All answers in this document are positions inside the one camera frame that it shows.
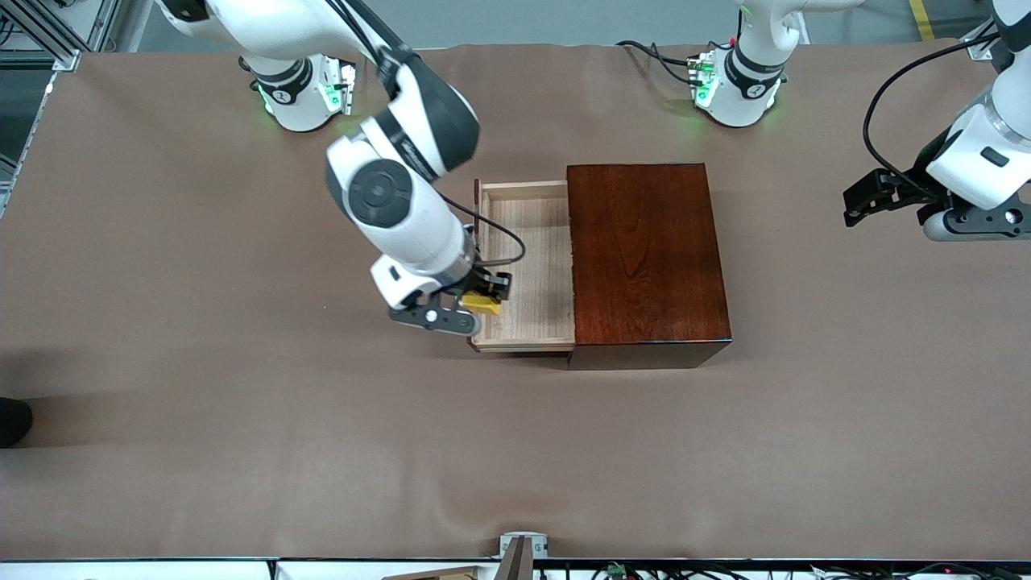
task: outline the yellow floor stripe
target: yellow floor stripe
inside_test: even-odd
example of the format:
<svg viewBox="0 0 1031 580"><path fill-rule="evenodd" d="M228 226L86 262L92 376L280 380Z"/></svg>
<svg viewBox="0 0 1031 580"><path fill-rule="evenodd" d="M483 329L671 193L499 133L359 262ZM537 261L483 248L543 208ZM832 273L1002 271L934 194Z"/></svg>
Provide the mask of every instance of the yellow floor stripe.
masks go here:
<svg viewBox="0 0 1031 580"><path fill-rule="evenodd" d="M934 40L934 31L931 30L931 21L927 18L924 0L909 0L909 7L912 9L912 18L917 19L917 28L920 29L921 39Z"/></svg>

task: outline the white panel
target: white panel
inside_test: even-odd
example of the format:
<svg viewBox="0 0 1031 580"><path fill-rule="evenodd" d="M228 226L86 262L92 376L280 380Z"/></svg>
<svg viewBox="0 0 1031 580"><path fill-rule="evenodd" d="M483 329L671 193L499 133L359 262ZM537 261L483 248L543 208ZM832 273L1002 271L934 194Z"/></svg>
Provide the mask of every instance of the white panel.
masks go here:
<svg viewBox="0 0 1031 580"><path fill-rule="evenodd" d="M264 561L0 564L2 580L268 580Z"/></svg>

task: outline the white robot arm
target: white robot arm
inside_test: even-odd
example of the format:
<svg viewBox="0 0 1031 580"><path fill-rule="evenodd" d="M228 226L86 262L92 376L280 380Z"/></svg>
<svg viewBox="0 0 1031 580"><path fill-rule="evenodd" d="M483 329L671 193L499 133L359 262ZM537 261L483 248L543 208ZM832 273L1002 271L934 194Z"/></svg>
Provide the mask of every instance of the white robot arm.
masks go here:
<svg viewBox="0 0 1031 580"><path fill-rule="evenodd" d="M463 336L478 332L462 297L500 303L510 276L477 263L471 233L430 184L476 148L479 123L469 103L361 0L157 2L180 31L236 47L263 91L282 93L275 100L284 106L273 114L285 126L288 117L295 127L325 123L319 93L325 79L314 70L323 55L357 47L376 64L392 100L330 145L327 184L340 210L383 251L371 272L392 319ZM441 294L453 296L455 306L442 305Z"/></svg>
<svg viewBox="0 0 1031 580"><path fill-rule="evenodd" d="M746 127L773 106L784 67L801 38L801 12L834 12L865 0L735 0L741 30L733 46L699 59L711 65L698 74L695 106L729 127Z"/></svg>
<svg viewBox="0 0 1031 580"><path fill-rule="evenodd" d="M994 0L992 9L1011 64L911 169L875 169L845 192L850 227L870 213L923 204L918 216L935 241L1031 238L1024 223L1031 205L1018 194L1031 180L1031 6Z"/></svg>

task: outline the wooden box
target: wooden box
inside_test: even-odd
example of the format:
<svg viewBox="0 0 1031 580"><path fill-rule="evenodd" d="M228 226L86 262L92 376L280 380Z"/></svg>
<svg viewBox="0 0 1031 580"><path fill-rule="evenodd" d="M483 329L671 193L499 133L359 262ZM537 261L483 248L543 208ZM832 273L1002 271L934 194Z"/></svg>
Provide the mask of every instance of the wooden box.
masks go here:
<svg viewBox="0 0 1031 580"><path fill-rule="evenodd" d="M731 341L705 167L575 165L566 180L476 184L526 257L478 352L565 354L570 369L692 369ZM518 245L479 221L480 255Z"/></svg>

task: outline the black shoe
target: black shoe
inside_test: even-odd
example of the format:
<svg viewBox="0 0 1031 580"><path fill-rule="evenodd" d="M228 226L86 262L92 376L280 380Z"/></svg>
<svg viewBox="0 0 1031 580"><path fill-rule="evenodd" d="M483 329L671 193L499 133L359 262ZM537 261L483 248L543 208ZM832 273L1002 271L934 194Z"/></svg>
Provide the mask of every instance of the black shoe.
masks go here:
<svg viewBox="0 0 1031 580"><path fill-rule="evenodd" d="M29 404L0 397L0 449L22 441L30 429L32 410Z"/></svg>

